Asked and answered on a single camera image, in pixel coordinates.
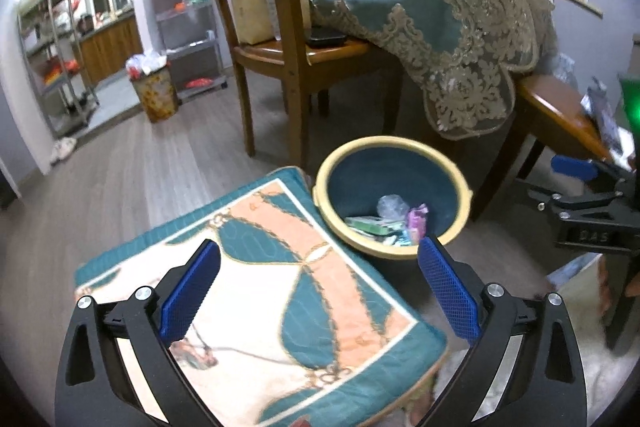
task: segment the teal patterned cushion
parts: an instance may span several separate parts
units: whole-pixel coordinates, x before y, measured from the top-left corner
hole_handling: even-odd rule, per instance
[[[446,336],[331,235],[296,168],[103,253],[76,272],[77,293],[127,298],[203,239],[220,245],[220,273],[170,349],[225,426],[288,427],[302,415],[359,425],[404,403],[444,355]]]

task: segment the storage rack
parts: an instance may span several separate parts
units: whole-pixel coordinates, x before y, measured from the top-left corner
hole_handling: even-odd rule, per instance
[[[201,92],[226,87],[222,56],[212,0],[175,6],[183,0],[153,0],[156,23],[162,39],[162,52],[171,64],[172,83],[181,100]],[[213,83],[205,87],[186,87],[190,80],[207,77]]]
[[[56,27],[56,13],[54,10],[65,1],[67,2],[66,11],[69,15],[70,28],[60,30]],[[40,31],[37,29],[45,22],[48,22],[51,27],[51,35],[47,37],[41,36]],[[31,0],[27,7],[22,7],[18,10],[18,31],[20,32],[20,45],[31,81],[31,88],[52,135],[56,138],[61,138],[71,134],[81,126],[87,126],[93,111],[99,105],[99,101],[92,84],[90,82],[85,83],[82,77],[83,73],[86,74],[86,69],[74,24],[72,1]],[[34,33],[36,35],[36,43],[27,49],[25,40],[33,36]],[[69,42],[74,54],[74,57],[71,58],[75,58],[78,61],[79,70],[76,73],[68,71],[65,66],[63,47],[61,45],[65,41]],[[62,70],[54,80],[47,84],[44,83],[44,79],[38,69],[34,67],[34,62],[42,60],[43,54],[48,59],[56,58]],[[84,107],[82,107],[81,100],[78,98],[72,83],[72,80],[76,77],[80,78],[84,90],[81,98],[86,97]],[[68,88],[68,93],[73,103],[72,108],[70,108],[69,101],[66,98],[64,86]],[[61,113],[59,116],[49,114],[46,105],[51,95],[56,94],[62,100],[65,109],[65,114]]]

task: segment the blue gripper pad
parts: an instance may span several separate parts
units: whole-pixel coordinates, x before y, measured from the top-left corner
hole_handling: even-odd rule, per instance
[[[429,237],[418,245],[418,265],[453,332],[473,344],[481,334],[478,304]]]
[[[220,248],[209,241],[162,305],[158,333],[165,346],[187,334],[219,271]]]
[[[551,158],[553,172],[590,182],[598,177],[598,168],[587,160],[577,160],[560,154]]]

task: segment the wooden cabinet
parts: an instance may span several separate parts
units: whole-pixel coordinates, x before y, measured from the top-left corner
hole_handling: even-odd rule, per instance
[[[96,86],[124,68],[131,55],[142,53],[134,14],[125,15],[83,37],[80,48],[89,79]]]

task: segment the laminate floor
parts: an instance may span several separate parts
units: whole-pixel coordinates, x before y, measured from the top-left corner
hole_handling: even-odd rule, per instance
[[[379,133],[378,82],[356,78],[341,84],[332,89],[330,117],[312,115],[311,174],[337,146]],[[244,153],[232,84],[183,105],[165,122],[152,125],[144,114],[122,122],[80,148],[0,214],[0,353],[49,422],[60,348],[74,305],[76,268],[286,164],[287,117],[280,83],[251,75],[250,90],[255,158]],[[425,124],[420,90],[406,80],[397,134],[419,137]],[[505,131],[466,141],[460,166],[472,188],[488,171]],[[550,173],[549,158],[546,152],[532,178],[570,191],[574,187]],[[539,212],[510,202],[508,185],[449,251],[471,264],[485,282],[496,280],[512,294],[530,297],[544,293],[545,275],[571,256],[550,247],[550,230]],[[372,262],[410,304],[450,333],[415,262]],[[452,347],[463,343],[453,339]]]

